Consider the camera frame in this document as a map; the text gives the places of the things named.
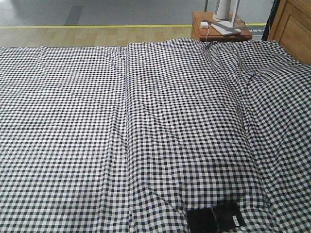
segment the wooden floor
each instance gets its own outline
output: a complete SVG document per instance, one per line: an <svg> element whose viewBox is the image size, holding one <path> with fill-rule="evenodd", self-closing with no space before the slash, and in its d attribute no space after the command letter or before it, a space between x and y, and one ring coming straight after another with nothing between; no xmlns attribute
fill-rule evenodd
<svg viewBox="0 0 311 233"><path fill-rule="evenodd" d="M126 46L130 42L190 38L190 34L191 27L1 28L0 46Z"/></svg>

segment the black wallet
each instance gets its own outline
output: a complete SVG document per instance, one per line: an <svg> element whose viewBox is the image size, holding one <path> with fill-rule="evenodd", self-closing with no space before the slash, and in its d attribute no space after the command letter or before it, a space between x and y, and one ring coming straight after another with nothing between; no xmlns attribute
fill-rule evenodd
<svg viewBox="0 0 311 233"><path fill-rule="evenodd" d="M210 208L187 211L191 233L228 231L245 226L240 208L236 202Z"/></svg>

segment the charger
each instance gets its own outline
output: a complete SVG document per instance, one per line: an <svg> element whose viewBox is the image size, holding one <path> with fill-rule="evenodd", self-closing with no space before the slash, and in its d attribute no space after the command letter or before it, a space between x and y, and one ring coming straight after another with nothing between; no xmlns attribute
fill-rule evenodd
<svg viewBox="0 0 311 233"><path fill-rule="evenodd" d="M200 24L201 24L201 29L208 28L208 22L202 21L200 22Z"/></svg>

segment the yellow line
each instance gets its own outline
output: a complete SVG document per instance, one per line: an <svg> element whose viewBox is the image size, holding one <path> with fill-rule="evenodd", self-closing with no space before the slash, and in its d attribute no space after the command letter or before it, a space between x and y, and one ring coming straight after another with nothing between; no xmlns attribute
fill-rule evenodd
<svg viewBox="0 0 311 233"><path fill-rule="evenodd" d="M246 23L247 26L266 26L266 23Z"/></svg>
<svg viewBox="0 0 311 233"><path fill-rule="evenodd" d="M265 26L265 23L246 23L247 26ZM156 27L191 27L191 24L151 24L151 25L43 25L43 26L0 26L0 29L17 28L156 28Z"/></svg>

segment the wooden nightstand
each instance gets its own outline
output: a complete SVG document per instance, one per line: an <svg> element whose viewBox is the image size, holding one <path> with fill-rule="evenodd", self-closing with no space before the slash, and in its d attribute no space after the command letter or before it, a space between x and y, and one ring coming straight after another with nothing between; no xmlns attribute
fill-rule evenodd
<svg viewBox="0 0 311 233"><path fill-rule="evenodd" d="M216 31L210 24L211 22L216 22L213 19L214 12L193 12L192 13L192 30L191 30L191 39L201 40L201 41L222 41L222 42L237 42L243 40L250 40L253 38L250 31L247 29L245 24L237 20L236 25L240 27L241 34L236 35L221 35ZM200 22L207 20L209 21L209 35L206 39L207 29L201 29Z"/></svg>

